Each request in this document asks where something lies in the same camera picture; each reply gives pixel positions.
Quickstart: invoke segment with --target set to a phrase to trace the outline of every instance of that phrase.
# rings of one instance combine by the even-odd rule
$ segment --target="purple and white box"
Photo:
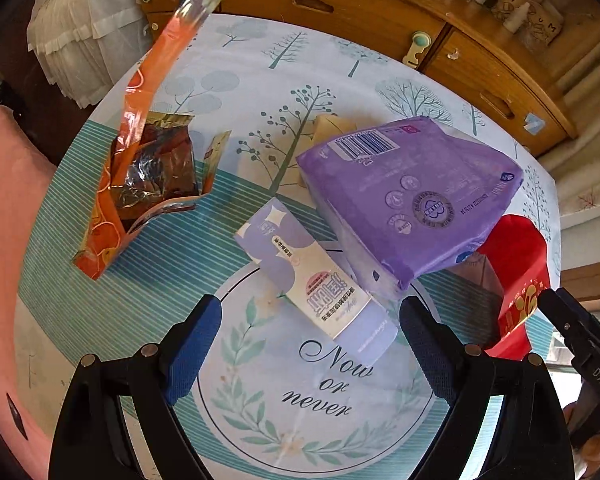
[[[293,304],[363,365],[372,366],[394,341],[398,328],[386,310],[278,199],[259,209],[235,241]]]

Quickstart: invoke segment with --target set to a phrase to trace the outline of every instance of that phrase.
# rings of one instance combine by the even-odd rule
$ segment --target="purple sanitary pad package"
[[[472,254],[522,184],[508,156],[445,130],[404,119],[297,157],[358,283],[380,299],[399,299],[413,278]]]

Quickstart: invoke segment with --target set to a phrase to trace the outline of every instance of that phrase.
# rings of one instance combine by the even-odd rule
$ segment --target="barcode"
[[[345,160],[358,160],[400,148],[400,146],[382,135],[378,130],[366,130],[338,137],[331,140],[329,146]]]

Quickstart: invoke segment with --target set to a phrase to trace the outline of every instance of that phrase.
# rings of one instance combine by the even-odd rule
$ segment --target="table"
[[[233,131],[213,192],[195,211],[149,224],[92,282],[70,259],[83,237],[129,77],[115,85],[73,142],[33,229],[16,316],[20,389],[27,389],[22,383],[28,376],[29,409],[52,431],[83,354],[95,352],[103,360],[130,355],[160,340],[202,294],[211,293],[222,299],[222,326],[192,395],[180,399],[176,412],[218,480],[407,478],[447,407],[432,397],[406,339],[400,334],[374,368],[357,366],[278,297],[233,234],[277,195],[345,265],[333,232],[298,185],[294,152],[307,146],[318,113],[342,115],[358,127],[427,115],[525,169],[525,184],[508,212],[528,216],[544,235],[555,287],[560,232],[551,178],[479,110],[394,60],[305,28],[214,14],[153,105],[196,115],[190,134],[197,158],[214,134]],[[484,341],[488,312],[500,305],[495,294],[448,271],[423,276],[413,288],[467,342]],[[394,319],[397,309],[389,309]],[[548,322],[533,316],[528,332],[534,349],[546,355]],[[318,399],[340,409],[316,411]],[[133,438],[141,438],[132,405],[125,409]],[[467,478],[480,468],[497,414],[492,402]],[[139,458],[154,478],[145,450]]]

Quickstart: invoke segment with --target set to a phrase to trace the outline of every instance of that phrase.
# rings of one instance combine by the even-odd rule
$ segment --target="dark floor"
[[[0,78],[24,100],[20,126],[57,165],[94,107],[80,109],[57,85],[49,85],[35,54],[27,50],[26,26],[34,2],[22,3],[0,38]]]

